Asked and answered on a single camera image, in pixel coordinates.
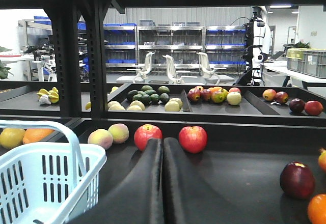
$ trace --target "white wall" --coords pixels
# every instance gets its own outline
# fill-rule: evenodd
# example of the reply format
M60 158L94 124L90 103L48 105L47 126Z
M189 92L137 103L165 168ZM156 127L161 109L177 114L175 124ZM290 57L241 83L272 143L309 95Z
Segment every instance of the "white wall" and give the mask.
M298 41L310 42L312 48L326 49L326 12L322 6L299 6Z
M295 26L297 14L292 14L294 9L272 9L272 14L268 14L268 25L275 25L274 53L283 51L283 44L287 43L289 26Z
M0 10L0 46L12 49L12 53L20 54L20 43L18 38L18 21L22 19L34 19L36 16L47 16L43 9L10 9ZM11 68L9 80L24 80L24 62L8 64Z

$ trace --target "green avocado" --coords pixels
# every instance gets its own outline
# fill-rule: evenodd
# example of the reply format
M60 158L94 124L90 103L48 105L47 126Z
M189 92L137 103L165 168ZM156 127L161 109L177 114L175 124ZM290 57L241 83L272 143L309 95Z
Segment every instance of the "green avocado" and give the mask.
M149 96L151 96L152 94L157 93L157 92L153 89L150 89L150 90L146 90L145 93L148 94Z
M147 91L147 90L150 90L150 89L153 89L151 86L149 86L149 85L144 85L144 86L142 86L142 88L141 88L141 91Z
M151 97L148 94L143 95L141 102L144 105L148 105L151 102Z
M170 100L170 97L167 93L162 93L160 96L159 96L160 100L162 101L163 104L166 104L169 100Z
M134 95L138 94L138 91L137 90L132 90L130 92L127 93L127 100L129 102L132 102L132 98Z
M170 93L170 89L166 86L160 86L158 89L157 89L157 93L158 94L162 94L162 93L167 93L169 94Z
M150 97L151 97L151 101L152 101L153 104L157 104L159 102L159 95L158 94L154 93Z
M143 102L143 101L142 101L142 100L143 100L143 95L141 95L141 94L136 94L136 95L134 95L134 96L132 97L132 100L133 100L133 101L138 100L138 101Z

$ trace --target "basket handle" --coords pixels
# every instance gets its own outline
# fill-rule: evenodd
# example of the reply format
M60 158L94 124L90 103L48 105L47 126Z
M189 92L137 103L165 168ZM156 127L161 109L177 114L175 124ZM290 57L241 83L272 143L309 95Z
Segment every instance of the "basket handle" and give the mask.
M84 176L86 174L85 165L82 158L82 153L80 151L79 140L76 134L68 127L63 124L55 121L6 121L0 120L0 128L46 128L53 129L56 131L62 132L67 138L70 146L71 146L71 160L70 163L72 165L73 170L73 186L77 185L77 169L76 169L76 156L78 160L78 164L80 167L80 171Z

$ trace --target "corrugated metal wall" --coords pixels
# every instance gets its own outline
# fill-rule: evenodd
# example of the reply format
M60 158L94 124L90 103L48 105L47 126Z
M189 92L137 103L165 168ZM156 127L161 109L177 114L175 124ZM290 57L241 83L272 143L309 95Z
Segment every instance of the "corrugated metal wall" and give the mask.
M173 22L199 22L201 26L209 25L242 25L252 17L251 7L207 7L207 8L135 8L126 9L119 14L109 9L104 23L136 23L141 19L152 19L156 25Z

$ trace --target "ceiling light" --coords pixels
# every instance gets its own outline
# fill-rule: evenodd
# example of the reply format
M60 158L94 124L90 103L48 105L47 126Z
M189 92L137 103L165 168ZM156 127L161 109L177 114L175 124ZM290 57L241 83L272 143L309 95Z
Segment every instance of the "ceiling light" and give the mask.
M292 5L270 5L271 9L283 9L283 8L291 8Z

